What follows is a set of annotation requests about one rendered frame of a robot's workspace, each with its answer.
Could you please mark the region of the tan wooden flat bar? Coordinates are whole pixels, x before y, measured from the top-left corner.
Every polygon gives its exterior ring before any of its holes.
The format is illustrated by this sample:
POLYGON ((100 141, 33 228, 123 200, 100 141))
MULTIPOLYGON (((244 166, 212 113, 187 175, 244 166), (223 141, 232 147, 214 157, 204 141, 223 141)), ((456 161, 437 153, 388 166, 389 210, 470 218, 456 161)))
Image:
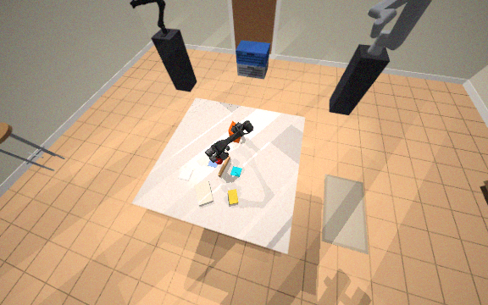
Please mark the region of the tan wooden flat bar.
POLYGON ((227 164, 229 163, 229 161, 230 161, 230 156, 229 156, 229 157, 228 157, 228 158, 225 160, 225 162, 224 162, 224 164, 223 164, 222 168, 220 169, 220 171, 219 171, 219 173, 218 173, 218 176, 219 176, 219 177, 221 177, 221 175, 223 174, 223 172, 224 172, 224 170, 225 170, 225 168, 226 168, 227 164))

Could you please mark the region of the yellow block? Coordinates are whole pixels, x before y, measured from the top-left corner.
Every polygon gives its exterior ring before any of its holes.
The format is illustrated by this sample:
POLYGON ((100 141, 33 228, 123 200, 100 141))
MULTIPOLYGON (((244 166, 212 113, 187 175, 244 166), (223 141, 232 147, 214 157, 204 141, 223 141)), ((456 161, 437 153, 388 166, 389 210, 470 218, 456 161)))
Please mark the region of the yellow block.
POLYGON ((230 205, 239 203, 236 189, 228 191, 228 194, 229 194, 230 205))

